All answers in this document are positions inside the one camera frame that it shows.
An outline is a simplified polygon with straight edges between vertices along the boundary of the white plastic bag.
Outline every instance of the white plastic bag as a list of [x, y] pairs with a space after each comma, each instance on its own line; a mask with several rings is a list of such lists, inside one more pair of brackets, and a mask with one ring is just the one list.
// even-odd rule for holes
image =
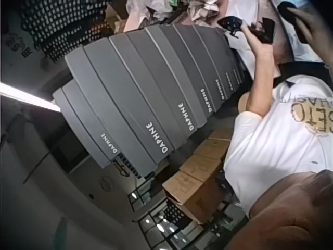
[[154, 17], [159, 20], [172, 12], [169, 0], [127, 0], [126, 9], [129, 14], [136, 13], [140, 17], [149, 18], [146, 6], [156, 10]]

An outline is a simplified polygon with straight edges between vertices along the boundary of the wall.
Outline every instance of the wall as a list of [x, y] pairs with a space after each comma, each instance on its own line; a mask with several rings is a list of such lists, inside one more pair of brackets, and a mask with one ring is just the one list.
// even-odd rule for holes
[[[130, 191], [127, 192], [127, 190], [132, 188], [131, 184], [135, 178], [133, 175], [125, 178], [112, 165], [102, 169], [96, 161], [89, 157], [68, 177], [93, 204], [119, 223], [126, 224], [132, 221], [133, 211], [127, 198]], [[102, 189], [100, 185], [102, 177], [107, 177], [110, 180], [110, 192]]]
[[[54, 233], [64, 214], [41, 192], [33, 180], [25, 185], [27, 171], [8, 144], [1, 151], [1, 242], [6, 249], [51, 249]], [[67, 222], [67, 250], [113, 249]]]
[[[2, 118], [5, 117], [5, 119], [2, 119], [4, 125], [10, 120], [7, 117], [14, 115], [14, 111], [10, 110], [8, 107], [3, 108], [3, 106], [6, 105], [2, 105]], [[16, 239], [16, 241], [20, 241], [22, 238], [22, 242], [25, 242], [26, 246], [31, 245], [31, 249], [38, 249], [34, 246], [39, 246], [39, 244], [45, 246], [52, 240], [51, 234], [54, 232], [61, 214], [72, 221], [76, 227], [82, 228], [82, 231], [86, 232], [87, 235], [96, 238], [96, 242], [100, 242], [100, 245], [97, 246], [96, 249], [101, 248], [101, 246], [111, 249], [147, 249], [145, 239], [138, 225], [132, 222], [124, 224], [118, 223], [117, 220], [91, 203], [70, 181], [67, 174], [61, 170], [51, 156], [45, 158], [25, 185], [21, 184], [25, 176], [27, 176], [28, 171], [47, 153], [44, 143], [31, 123], [16, 123], [11, 129], [10, 141], [12, 150], [15, 151], [17, 155], [16, 162], [20, 163], [17, 164], [17, 168], [21, 169], [21, 174], [11, 166], [13, 160], [6, 158], [6, 162], [2, 165], [5, 166], [6, 169], [13, 170], [9, 172], [8, 175], [16, 176], [16, 183], [17, 185], [20, 184], [22, 190], [28, 188], [28, 185], [34, 184], [35, 189], [39, 189], [44, 197], [49, 199], [49, 204], [53, 205], [53, 209], [50, 209], [47, 205], [43, 205], [43, 203], [39, 201], [39, 198], [37, 198], [38, 195], [35, 193], [31, 195], [24, 195], [23, 193], [21, 199], [19, 199], [17, 195], [20, 193], [20, 190], [15, 191], [13, 187], [9, 186], [8, 190], [10, 191], [7, 190], [6, 192], [9, 194], [7, 199], [10, 199], [11, 203], [8, 203], [10, 205], [4, 210], [9, 215], [6, 216], [6, 213], [2, 213], [2, 217], [8, 217], [9, 221], [4, 225], [10, 226], [12, 220], [17, 220], [15, 223], [12, 223], [9, 230], [10, 232], [17, 231], [17, 233], [6, 235], [9, 240]], [[27, 209], [27, 212], [22, 212], [25, 210], [26, 206], [32, 208], [30, 210]], [[32, 224], [39, 229], [35, 230], [34, 228], [34, 230], [30, 230]], [[84, 234], [76, 230], [75, 227], [70, 230], [73, 235], [82, 236]], [[35, 243], [38, 235], [42, 235], [38, 240], [42, 241], [42, 243]], [[89, 240], [90, 238], [88, 236], [86, 239], [90, 242], [89, 244], [96, 245], [93, 241]]]
[[9, 32], [1, 37], [2, 82], [35, 94], [48, 82], [54, 83], [69, 73], [64, 59], [53, 63], [34, 48], [32, 37], [21, 30], [21, 19], [14, 11], [9, 11], [8, 22]]

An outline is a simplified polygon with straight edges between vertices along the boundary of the person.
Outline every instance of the person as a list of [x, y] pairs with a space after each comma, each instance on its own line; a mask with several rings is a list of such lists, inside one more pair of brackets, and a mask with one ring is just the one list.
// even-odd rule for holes
[[[333, 76], [333, 39], [324, 22], [290, 11]], [[333, 91], [310, 76], [293, 76], [273, 90], [272, 45], [244, 23], [241, 29], [255, 74], [224, 171], [250, 220], [226, 249], [333, 249]]]

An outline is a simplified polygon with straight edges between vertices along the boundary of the fluorescent light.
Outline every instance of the fluorescent light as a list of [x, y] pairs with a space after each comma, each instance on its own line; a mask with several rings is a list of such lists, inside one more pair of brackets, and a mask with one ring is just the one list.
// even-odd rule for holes
[[162, 233], [165, 232], [165, 231], [164, 231], [164, 228], [163, 228], [161, 225], [157, 224], [157, 228], [158, 228]]
[[0, 95], [24, 102], [38, 107], [43, 107], [60, 112], [60, 108], [57, 105], [52, 104], [46, 100], [38, 98], [37, 96], [28, 94], [24, 91], [18, 90], [14, 87], [8, 86], [0, 82]]

